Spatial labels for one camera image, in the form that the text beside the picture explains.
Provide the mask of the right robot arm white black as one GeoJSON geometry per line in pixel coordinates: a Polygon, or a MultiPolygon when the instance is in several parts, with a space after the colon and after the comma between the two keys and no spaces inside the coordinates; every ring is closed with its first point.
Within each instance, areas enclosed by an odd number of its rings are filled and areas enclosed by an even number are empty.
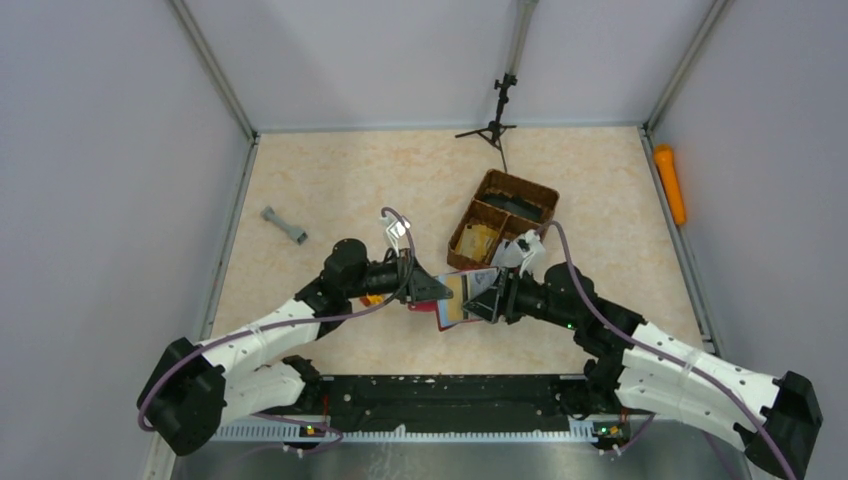
{"type": "Polygon", "coordinates": [[[755,372],[678,340],[599,296],[567,262],[541,281],[501,268],[462,307],[484,320],[531,317],[572,331],[592,358],[586,397],[600,412],[620,406],[665,416],[727,442],[773,476],[807,473],[823,415],[812,382],[797,372],[755,372]]]}

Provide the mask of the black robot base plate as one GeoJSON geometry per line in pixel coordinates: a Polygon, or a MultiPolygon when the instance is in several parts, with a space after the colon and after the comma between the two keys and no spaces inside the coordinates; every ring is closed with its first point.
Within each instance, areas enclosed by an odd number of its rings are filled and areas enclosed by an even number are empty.
{"type": "Polygon", "coordinates": [[[286,416],[313,415],[344,432],[565,431],[620,403],[576,375],[324,376],[307,384],[286,416]]]}

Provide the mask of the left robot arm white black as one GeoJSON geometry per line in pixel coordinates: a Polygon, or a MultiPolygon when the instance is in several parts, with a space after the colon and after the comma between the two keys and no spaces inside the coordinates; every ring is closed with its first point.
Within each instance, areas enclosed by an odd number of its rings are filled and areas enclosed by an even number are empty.
{"type": "Polygon", "coordinates": [[[411,248],[388,249],[372,260],[362,241],[343,239],[318,276],[271,313],[216,338],[172,341],[138,397],[139,426],[185,456],[234,420],[274,407],[314,410],[321,397],[317,371],[307,360],[281,356],[358,317],[352,302],[369,295],[384,299],[364,315],[393,301],[414,307],[448,300],[453,292],[411,248]]]}

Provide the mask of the gold credit card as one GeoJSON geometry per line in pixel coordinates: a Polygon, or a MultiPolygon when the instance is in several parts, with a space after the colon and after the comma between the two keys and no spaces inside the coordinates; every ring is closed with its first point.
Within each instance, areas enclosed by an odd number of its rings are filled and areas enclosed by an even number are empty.
{"type": "Polygon", "coordinates": [[[453,272],[440,275],[438,279],[454,293],[452,299],[437,302],[438,328],[445,331],[468,320],[467,313],[462,308],[466,300],[466,275],[463,272],[453,272]]]}

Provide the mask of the silver credit card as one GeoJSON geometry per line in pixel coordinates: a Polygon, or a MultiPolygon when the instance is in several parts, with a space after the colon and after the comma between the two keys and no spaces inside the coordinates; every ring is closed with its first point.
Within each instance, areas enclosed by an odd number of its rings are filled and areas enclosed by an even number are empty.
{"type": "Polygon", "coordinates": [[[467,298],[472,299],[493,286],[499,276],[499,269],[486,268],[466,272],[467,298]]]}

